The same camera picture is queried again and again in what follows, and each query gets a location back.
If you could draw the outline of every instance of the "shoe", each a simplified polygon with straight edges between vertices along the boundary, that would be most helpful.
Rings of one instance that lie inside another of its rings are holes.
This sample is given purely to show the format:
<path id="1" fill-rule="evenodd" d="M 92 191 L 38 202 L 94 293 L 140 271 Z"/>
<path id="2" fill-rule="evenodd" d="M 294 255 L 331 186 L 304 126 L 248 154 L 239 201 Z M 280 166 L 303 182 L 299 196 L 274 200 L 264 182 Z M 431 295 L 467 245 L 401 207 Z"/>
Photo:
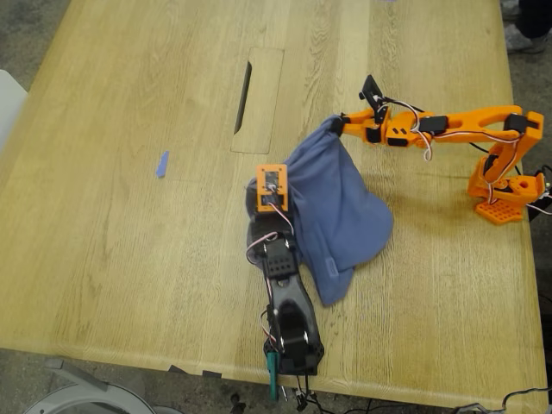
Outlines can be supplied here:
<path id="1" fill-rule="evenodd" d="M 518 0 L 500 0 L 500 11 L 502 11 L 502 20 L 513 22 L 519 16 Z"/>
<path id="2" fill-rule="evenodd" d="M 548 40 L 547 34 L 535 39 L 525 37 L 514 24 L 504 29 L 504 36 L 508 53 L 542 53 Z"/>

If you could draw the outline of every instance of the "gray floor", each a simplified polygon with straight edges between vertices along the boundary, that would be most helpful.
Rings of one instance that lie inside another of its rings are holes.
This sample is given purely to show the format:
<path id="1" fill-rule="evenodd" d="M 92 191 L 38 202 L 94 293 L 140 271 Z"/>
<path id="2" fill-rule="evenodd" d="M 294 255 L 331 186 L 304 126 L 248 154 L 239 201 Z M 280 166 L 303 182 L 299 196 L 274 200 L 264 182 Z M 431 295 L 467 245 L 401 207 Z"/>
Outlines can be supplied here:
<path id="1" fill-rule="evenodd" d="M 41 60 L 69 0 L 0 0 L 0 68 L 29 89 Z M 552 46 L 540 55 L 512 56 L 511 81 L 516 104 L 542 112 L 552 119 Z M 552 122 L 545 135 L 552 137 Z M 552 141 L 545 140 L 524 158 L 524 170 L 533 173 L 541 164 L 552 165 Z M 537 282 L 541 294 L 552 298 L 552 217 L 540 216 L 531 224 Z M 541 303 L 543 313 L 552 313 L 552 304 Z M 62 385 L 62 381 L 42 368 L 44 356 L 0 349 L 0 414 L 24 412 L 36 399 Z M 293 402 L 271 403 L 266 386 L 223 379 L 208 379 L 181 373 L 162 373 L 137 368 L 74 361 L 101 380 L 121 383 L 143 392 L 147 401 L 167 405 L 185 413 L 219 413 L 231 409 L 230 396 L 238 392 L 248 405 L 246 412 L 295 411 Z M 367 400 L 320 393 L 324 408 L 340 413 L 366 407 Z M 377 405 L 392 403 L 375 401 Z M 305 412 L 317 412 L 309 407 Z M 409 405 L 382 408 L 386 413 L 438 413 L 448 410 Z"/>

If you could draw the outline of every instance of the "wooden table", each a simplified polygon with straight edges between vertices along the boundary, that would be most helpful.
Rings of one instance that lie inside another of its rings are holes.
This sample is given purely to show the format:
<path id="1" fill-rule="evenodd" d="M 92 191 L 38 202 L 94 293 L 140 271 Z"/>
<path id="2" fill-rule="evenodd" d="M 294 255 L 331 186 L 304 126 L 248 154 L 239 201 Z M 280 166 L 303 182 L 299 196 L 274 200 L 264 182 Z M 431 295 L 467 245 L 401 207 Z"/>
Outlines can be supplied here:
<path id="1" fill-rule="evenodd" d="M 498 2 L 73 0 L 0 159 L 0 346 L 267 382 L 244 187 L 364 108 L 368 73 L 435 112 L 509 104 Z M 529 226 L 472 212 L 480 154 L 342 141 L 395 225 L 333 306 L 302 269 L 326 347 L 312 387 L 499 408 L 544 386 Z"/>

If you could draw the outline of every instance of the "small blue object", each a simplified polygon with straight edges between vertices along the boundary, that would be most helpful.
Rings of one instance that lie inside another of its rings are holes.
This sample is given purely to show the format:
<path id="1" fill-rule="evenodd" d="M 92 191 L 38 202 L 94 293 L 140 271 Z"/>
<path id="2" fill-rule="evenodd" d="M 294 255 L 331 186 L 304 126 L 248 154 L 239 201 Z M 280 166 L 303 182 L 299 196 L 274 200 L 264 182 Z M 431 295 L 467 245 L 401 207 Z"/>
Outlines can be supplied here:
<path id="1" fill-rule="evenodd" d="M 159 161 L 159 165 L 157 166 L 157 170 L 155 170 L 155 174 L 157 174 L 158 179 L 162 179 L 165 177 L 165 171 L 166 171 L 166 163 L 169 161 L 169 152 L 165 151 L 163 155 L 161 155 L 161 159 Z"/>

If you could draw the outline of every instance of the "orange robotic arm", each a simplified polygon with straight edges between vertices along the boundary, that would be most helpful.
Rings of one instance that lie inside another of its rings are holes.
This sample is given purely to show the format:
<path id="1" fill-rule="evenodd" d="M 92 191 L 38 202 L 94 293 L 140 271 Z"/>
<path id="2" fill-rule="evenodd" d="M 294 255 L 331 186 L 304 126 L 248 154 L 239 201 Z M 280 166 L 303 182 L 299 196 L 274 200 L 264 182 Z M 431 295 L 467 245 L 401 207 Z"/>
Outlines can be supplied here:
<path id="1" fill-rule="evenodd" d="M 541 114 L 530 111 L 523 116 L 519 106 L 507 105 L 435 116 L 432 112 L 383 97 L 371 76 L 362 89 L 361 98 L 364 97 L 372 108 L 343 114 L 342 120 L 344 134 L 358 136 L 366 143 L 426 147 L 425 158 L 429 160 L 433 141 L 494 142 L 488 155 L 477 163 L 467 186 L 470 196 L 486 198 L 475 210 L 491 222 L 502 224 L 521 220 L 526 204 L 535 202 L 546 192 L 541 172 L 535 177 L 505 178 L 543 137 Z M 399 104 L 409 111 L 391 118 L 387 104 Z M 503 122 L 504 130 L 487 128 L 496 122 Z"/>

